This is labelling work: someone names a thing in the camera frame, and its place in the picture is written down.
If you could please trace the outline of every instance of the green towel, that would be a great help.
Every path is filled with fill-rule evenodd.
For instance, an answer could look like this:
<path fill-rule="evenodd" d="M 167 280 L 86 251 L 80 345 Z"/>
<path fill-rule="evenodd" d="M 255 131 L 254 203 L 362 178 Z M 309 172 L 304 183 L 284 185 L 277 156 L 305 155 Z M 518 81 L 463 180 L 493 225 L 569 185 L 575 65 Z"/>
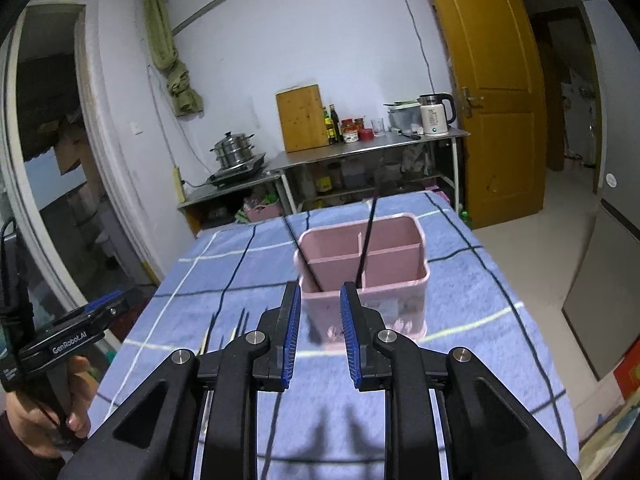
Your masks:
<path fill-rule="evenodd" d="M 189 71 L 178 59 L 164 0 L 145 0 L 145 23 L 151 58 L 167 77 L 176 116 L 201 112 L 202 97 L 191 88 Z"/>

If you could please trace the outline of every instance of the bottle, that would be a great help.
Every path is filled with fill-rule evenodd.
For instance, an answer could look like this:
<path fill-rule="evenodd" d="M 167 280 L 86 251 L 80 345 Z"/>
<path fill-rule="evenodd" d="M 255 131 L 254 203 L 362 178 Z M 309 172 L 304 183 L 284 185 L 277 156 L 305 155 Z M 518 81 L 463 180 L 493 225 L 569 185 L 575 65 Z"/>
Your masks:
<path fill-rule="evenodd" d="M 327 139 L 329 139 L 329 144 L 335 144 L 338 140 L 335 135 L 334 122 L 331 120 L 331 117 L 329 117 L 326 107 L 322 108 L 322 110 L 324 110 L 324 124 L 326 125 Z"/>
<path fill-rule="evenodd" d="M 338 118 L 338 114 L 335 112 L 334 105 L 329 105 L 329 110 L 331 110 L 331 120 L 334 123 L 335 135 L 337 136 L 338 142 L 344 142 L 342 132 L 340 130 L 340 119 Z"/>
<path fill-rule="evenodd" d="M 460 219 L 465 223 L 465 225 L 471 229 L 471 216 L 466 211 L 460 213 Z"/>
<path fill-rule="evenodd" d="M 322 164 L 315 164 L 311 169 L 311 173 L 313 175 L 318 194 L 329 193 L 334 188 L 331 184 L 331 177 L 329 176 L 327 168 Z"/>

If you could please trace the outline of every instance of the tile floor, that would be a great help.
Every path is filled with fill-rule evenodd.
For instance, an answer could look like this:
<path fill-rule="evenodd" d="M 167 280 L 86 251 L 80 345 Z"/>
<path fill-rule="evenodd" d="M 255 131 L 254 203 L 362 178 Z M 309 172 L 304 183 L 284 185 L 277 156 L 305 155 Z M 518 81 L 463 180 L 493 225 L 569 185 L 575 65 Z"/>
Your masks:
<path fill-rule="evenodd" d="M 595 379 L 561 312 L 593 228 L 598 199 L 591 192 L 592 175 L 567 161 L 564 171 L 548 172 L 540 213 L 474 231 L 539 325 L 581 440 L 600 414 L 609 415 L 622 402 L 612 374 Z"/>

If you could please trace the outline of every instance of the wooden cutting board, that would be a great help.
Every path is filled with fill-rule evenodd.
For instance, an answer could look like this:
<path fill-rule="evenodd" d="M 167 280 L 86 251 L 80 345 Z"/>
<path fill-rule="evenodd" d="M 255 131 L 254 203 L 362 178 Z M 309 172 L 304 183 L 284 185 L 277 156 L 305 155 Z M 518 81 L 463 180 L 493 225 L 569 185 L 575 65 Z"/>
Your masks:
<path fill-rule="evenodd" d="M 282 139 L 287 152 L 326 146 L 322 100 L 318 85 L 303 86 L 276 94 Z"/>

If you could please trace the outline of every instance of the pink basket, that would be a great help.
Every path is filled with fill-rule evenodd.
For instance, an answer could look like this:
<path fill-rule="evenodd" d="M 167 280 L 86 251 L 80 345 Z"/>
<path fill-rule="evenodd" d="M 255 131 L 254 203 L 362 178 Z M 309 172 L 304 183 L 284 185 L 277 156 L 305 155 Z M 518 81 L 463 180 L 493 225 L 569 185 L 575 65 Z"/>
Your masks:
<path fill-rule="evenodd" d="M 366 229 L 367 221 L 316 227 L 305 231 L 298 241 L 323 290 L 316 289 L 296 251 L 303 306 L 324 344 L 344 341 L 340 288 L 356 278 Z M 386 327 L 411 338 L 426 333 L 425 291 L 430 271 L 424 248 L 424 232 L 414 215 L 375 219 L 358 290 L 362 304 L 379 311 Z"/>
<path fill-rule="evenodd" d="M 251 209 L 245 209 L 244 214 L 249 219 L 249 222 L 262 222 L 263 220 L 282 216 L 282 206 L 280 206 L 280 202 L 258 205 Z"/>

